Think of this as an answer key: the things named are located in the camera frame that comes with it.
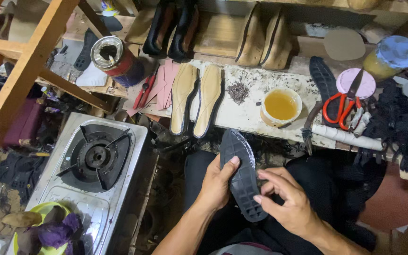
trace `stove burner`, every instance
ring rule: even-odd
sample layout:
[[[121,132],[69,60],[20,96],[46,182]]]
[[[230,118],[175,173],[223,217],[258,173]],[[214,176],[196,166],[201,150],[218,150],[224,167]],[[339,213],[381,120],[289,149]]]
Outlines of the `stove burner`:
[[[72,187],[104,192],[117,181],[130,150],[130,129],[122,131],[103,125],[80,126],[56,176]]]
[[[86,153],[86,164],[92,168],[101,169],[110,161],[110,152],[102,146],[92,147]]]

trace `blue jar lid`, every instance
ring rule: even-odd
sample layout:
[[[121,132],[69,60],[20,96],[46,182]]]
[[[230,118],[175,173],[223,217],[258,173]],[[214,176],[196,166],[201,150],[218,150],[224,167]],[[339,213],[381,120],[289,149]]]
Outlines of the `blue jar lid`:
[[[376,47],[377,58],[393,68],[408,68],[408,38],[393,35],[382,39]]]

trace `pink round lid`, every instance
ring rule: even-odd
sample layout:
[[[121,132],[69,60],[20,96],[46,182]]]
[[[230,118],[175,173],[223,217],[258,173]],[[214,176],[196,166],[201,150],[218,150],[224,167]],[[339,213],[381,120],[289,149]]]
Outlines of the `pink round lid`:
[[[338,78],[336,79],[336,87],[338,91],[346,94],[352,85],[355,77],[357,76],[358,72],[360,72],[360,68],[351,68],[347,69],[346,71],[342,72]],[[355,94],[360,99],[365,99],[374,94],[375,91],[375,80],[374,77],[369,72],[363,72],[363,78],[361,79],[360,87]]]

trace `gas stove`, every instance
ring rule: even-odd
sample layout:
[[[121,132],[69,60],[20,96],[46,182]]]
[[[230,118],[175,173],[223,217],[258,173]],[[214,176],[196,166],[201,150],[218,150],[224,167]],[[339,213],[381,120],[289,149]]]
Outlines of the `gas stove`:
[[[71,113],[26,210],[67,206],[81,217],[85,254],[104,255],[146,136],[143,126]]]

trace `beige cardboard disc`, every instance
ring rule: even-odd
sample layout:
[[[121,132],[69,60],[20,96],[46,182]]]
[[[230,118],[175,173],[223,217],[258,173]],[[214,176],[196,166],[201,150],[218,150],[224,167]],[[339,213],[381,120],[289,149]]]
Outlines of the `beige cardboard disc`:
[[[324,39],[327,54],[334,60],[356,60],[365,55],[366,48],[360,34],[350,29],[336,29]]]

